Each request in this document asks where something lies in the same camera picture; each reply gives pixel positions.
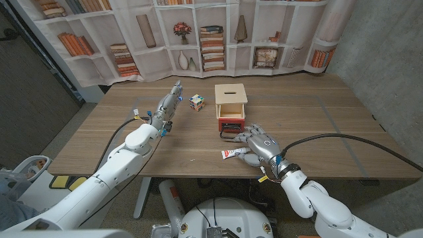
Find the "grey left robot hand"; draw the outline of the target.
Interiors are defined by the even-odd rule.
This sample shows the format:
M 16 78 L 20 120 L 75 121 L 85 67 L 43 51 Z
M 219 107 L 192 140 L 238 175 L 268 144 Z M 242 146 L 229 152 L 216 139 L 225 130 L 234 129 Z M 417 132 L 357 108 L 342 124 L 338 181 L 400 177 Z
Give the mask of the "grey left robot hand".
M 182 84 L 177 81 L 170 93 L 164 96 L 158 103 L 157 109 L 150 119 L 150 124 L 160 130 L 171 121 L 179 102 L 182 100 Z

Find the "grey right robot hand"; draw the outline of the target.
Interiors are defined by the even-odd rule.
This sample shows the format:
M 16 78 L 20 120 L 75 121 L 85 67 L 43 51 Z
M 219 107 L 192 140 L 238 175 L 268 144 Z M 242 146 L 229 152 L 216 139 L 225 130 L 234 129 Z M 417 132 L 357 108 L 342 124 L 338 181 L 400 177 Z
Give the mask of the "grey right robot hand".
M 262 162 L 268 164 L 277 179 L 284 180 L 290 173 L 301 168 L 290 163 L 280 149 L 280 144 L 274 137 L 265 132 L 258 124 L 245 127 L 245 132 L 237 134 L 234 142 L 243 142 L 248 145 L 252 154 L 242 154 L 240 158 L 253 167 L 259 167 Z

